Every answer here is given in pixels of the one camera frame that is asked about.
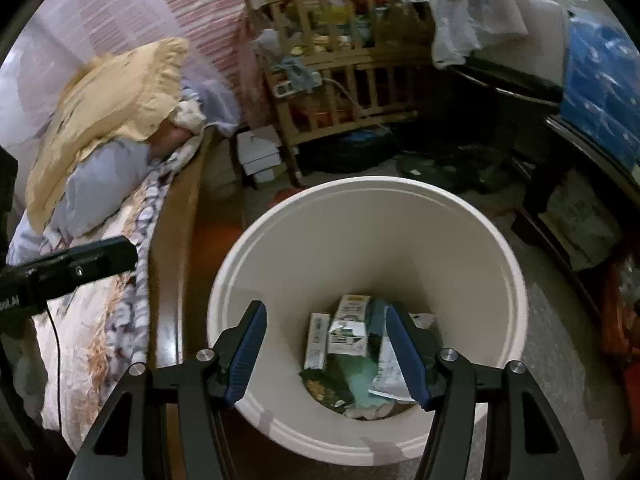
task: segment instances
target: white plastic bag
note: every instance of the white plastic bag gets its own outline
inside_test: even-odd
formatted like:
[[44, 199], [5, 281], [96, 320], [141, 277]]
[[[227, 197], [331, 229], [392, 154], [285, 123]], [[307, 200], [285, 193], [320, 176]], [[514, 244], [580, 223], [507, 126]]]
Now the white plastic bag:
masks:
[[437, 68], [464, 64], [471, 51], [525, 36], [515, 0], [427, 1], [436, 25], [431, 56]]

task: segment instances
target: black cable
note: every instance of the black cable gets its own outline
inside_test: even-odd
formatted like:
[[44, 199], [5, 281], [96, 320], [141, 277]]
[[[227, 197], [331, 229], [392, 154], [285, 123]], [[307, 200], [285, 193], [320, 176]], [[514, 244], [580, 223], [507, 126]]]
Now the black cable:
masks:
[[49, 310], [49, 305], [46, 304], [45, 308], [47, 309], [47, 315], [49, 316], [49, 320], [51, 322], [51, 327], [53, 328], [53, 335], [56, 337], [56, 346], [58, 347], [58, 427], [60, 428], [60, 434], [62, 434], [62, 410], [60, 410], [60, 338], [58, 337], [58, 330], [56, 329], [56, 323], [53, 321], [53, 316], [51, 315], [51, 311]]

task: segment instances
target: yellow item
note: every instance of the yellow item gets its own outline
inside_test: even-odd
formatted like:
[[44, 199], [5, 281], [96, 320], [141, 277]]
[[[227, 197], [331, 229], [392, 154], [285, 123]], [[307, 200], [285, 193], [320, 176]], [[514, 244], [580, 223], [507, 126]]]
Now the yellow item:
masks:
[[188, 41], [168, 38], [93, 60], [63, 90], [27, 179], [31, 227], [41, 234], [76, 165], [115, 137], [145, 140], [180, 102]]

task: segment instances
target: trash can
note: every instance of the trash can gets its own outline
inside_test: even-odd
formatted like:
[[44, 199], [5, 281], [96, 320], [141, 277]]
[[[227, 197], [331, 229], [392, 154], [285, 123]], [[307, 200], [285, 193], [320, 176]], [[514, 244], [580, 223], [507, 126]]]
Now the trash can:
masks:
[[[480, 212], [437, 187], [403, 178], [337, 180], [261, 216], [227, 255], [209, 298], [213, 344], [251, 300], [267, 306], [267, 333], [236, 405], [263, 434], [301, 455], [381, 465], [422, 454], [433, 413], [414, 406], [361, 421], [316, 402], [298, 373], [309, 315], [343, 294], [401, 301], [432, 312], [444, 346], [503, 367], [519, 359], [527, 297], [511, 248]], [[476, 407], [476, 422], [486, 406]]]

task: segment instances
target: white cord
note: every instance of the white cord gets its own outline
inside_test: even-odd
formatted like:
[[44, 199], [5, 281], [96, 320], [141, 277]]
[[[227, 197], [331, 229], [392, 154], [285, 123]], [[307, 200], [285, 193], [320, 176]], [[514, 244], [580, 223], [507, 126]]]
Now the white cord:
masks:
[[[340, 83], [338, 83], [335, 79], [331, 79], [330, 77], [323, 77], [322, 78], [323, 81], [327, 81], [329, 83], [333, 83], [334, 85], [336, 85], [341, 91], [342, 93], [345, 95], [345, 97], [351, 101], [351, 103], [357, 107], [358, 111], [360, 112], [361, 115], [365, 116], [365, 117], [371, 117], [371, 114], [368, 113], [364, 108], [362, 108], [362, 106], [360, 106], [360, 103], [356, 101], [356, 99], [354, 99], [353, 97], [351, 97], [351, 95], [349, 94], [349, 92], [347, 91], [347, 89], [341, 85]], [[382, 128], [383, 130], [385, 130], [387, 133], [391, 133], [391, 129], [386, 126], [383, 123], [376, 123], [377, 126], [379, 126], [380, 128]]]

